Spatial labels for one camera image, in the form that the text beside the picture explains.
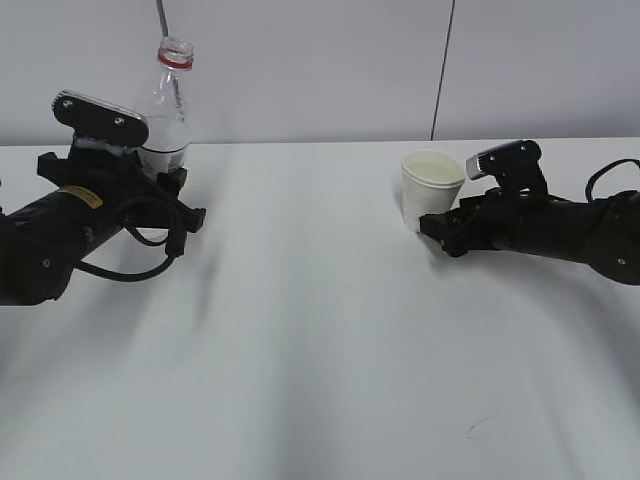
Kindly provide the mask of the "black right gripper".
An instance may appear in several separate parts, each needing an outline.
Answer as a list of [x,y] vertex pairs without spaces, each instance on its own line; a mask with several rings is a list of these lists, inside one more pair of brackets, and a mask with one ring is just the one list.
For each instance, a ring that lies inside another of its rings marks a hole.
[[465,197],[459,208],[419,218],[419,232],[436,241],[452,258],[470,251],[550,250],[547,237],[553,216],[565,200],[553,195],[519,193],[493,188],[484,195]]

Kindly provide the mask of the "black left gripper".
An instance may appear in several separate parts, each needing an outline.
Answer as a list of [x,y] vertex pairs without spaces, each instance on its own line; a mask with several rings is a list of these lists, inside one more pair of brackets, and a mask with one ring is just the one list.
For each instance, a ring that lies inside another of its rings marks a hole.
[[107,218],[145,245],[165,243],[175,227],[188,233],[202,228],[206,210],[179,198],[187,174],[179,167],[152,179],[136,151],[100,143],[76,142],[66,158],[47,152],[37,159],[38,176],[57,187],[72,184],[96,193],[109,210]]

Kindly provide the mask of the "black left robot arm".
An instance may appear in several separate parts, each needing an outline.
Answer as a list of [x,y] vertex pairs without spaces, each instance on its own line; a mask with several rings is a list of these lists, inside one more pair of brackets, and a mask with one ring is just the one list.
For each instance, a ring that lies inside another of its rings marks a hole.
[[[136,152],[112,153],[74,146],[65,158],[38,158],[37,173],[56,190],[1,217],[1,303],[34,306],[57,300],[74,271],[135,283],[166,271],[198,232],[206,211],[190,208],[178,194],[183,168],[150,179]],[[120,231],[143,245],[163,248],[166,258],[141,273],[91,265],[86,257]]]

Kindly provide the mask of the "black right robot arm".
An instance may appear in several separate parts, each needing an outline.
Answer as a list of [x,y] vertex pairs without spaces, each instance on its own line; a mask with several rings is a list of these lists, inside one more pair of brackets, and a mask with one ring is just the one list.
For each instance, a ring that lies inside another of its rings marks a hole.
[[639,284],[637,191],[580,203],[492,189],[445,213],[421,216],[419,232],[453,258],[511,251],[584,264],[617,283]]

